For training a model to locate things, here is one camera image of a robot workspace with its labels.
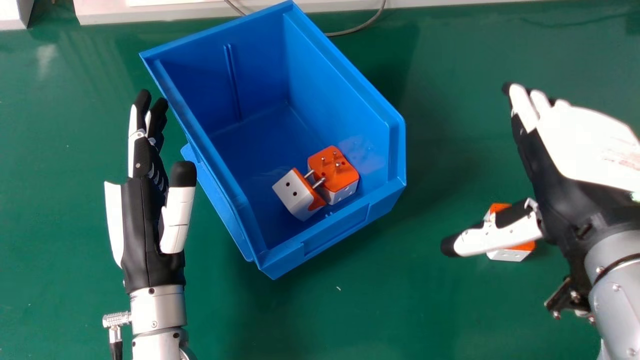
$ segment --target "blue plastic bin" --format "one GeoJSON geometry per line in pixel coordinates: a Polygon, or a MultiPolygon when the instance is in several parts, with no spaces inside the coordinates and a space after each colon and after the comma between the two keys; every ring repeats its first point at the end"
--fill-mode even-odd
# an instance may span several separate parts
{"type": "Polygon", "coordinates": [[[186,134],[182,155],[272,279],[388,213],[406,186],[404,120],[291,1],[140,55],[186,134]],[[271,186],[329,145],[360,184],[301,222],[271,186]]]}

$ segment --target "screw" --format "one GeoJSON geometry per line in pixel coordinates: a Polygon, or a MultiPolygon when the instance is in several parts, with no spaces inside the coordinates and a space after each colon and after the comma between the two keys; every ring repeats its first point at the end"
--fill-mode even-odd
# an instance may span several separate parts
{"type": "Polygon", "coordinates": [[[578,292],[577,292],[577,291],[572,290],[570,294],[571,294],[571,299],[572,299],[573,301],[575,301],[575,302],[580,301],[580,294],[578,294],[578,292]]]}

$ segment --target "green surface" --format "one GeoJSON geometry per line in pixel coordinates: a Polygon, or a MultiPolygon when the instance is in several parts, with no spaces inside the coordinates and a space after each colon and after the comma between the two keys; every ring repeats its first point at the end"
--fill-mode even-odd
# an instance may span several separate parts
{"type": "MultiPolygon", "coordinates": [[[[542,306],[567,271],[557,249],[500,263],[439,244],[491,202],[531,194],[503,81],[640,129],[636,4],[390,10],[336,38],[406,119],[409,186],[391,214],[278,281],[244,261],[198,188],[186,274],[199,358],[594,359],[596,331],[542,306]]],[[[335,31],[369,14],[312,18],[335,31]]],[[[124,180],[138,90],[159,94],[138,52],[221,22],[81,28],[59,0],[0,33],[0,359],[109,358],[100,319],[128,300],[102,182],[124,180]]],[[[172,163],[185,144],[173,116],[165,134],[172,163]]]]}

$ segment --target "robotic hand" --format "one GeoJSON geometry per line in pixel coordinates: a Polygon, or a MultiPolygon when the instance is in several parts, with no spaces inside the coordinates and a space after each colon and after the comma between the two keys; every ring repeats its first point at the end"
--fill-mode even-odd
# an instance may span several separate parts
{"type": "Polygon", "coordinates": [[[160,150],[168,105],[142,90],[129,118],[129,177],[104,183],[111,250],[124,273],[131,311],[105,315],[113,360],[122,359],[121,326],[131,324],[133,359],[195,360],[187,348],[184,242],[196,185],[189,161],[173,165],[169,182],[160,150]]]}
{"type": "Polygon", "coordinates": [[[626,124],[506,84],[513,138],[533,185],[527,199],[442,241],[471,256],[546,238],[570,275],[545,302],[586,317],[602,337],[599,359],[640,357],[640,143],[626,124]]]}

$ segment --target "black cable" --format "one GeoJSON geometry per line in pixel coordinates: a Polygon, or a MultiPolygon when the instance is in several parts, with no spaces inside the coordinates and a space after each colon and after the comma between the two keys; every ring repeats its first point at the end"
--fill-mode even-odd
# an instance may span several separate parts
{"type": "MultiPolygon", "coordinates": [[[[234,5],[231,0],[224,0],[224,2],[229,5],[231,7],[231,9],[235,10],[240,16],[245,16],[246,13],[242,10],[240,10],[240,8],[238,8],[236,5],[234,5]]],[[[347,29],[347,30],[342,30],[342,31],[336,31],[334,33],[324,33],[326,36],[328,37],[339,37],[342,35],[347,35],[347,34],[353,34],[357,31],[360,31],[364,28],[366,28],[367,26],[371,25],[374,21],[376,21],[378,19],[378,17],[380,17],[380,15],[382,14],[382,11],[385,9],[385,6],[387,5],[387,0],[382,0],[382,5],[380,6],[380,9],[378,9],[378,12],[376,12],[369,20],[365,21],[364,23],[351,28],[351,29],[347,29]]]]}

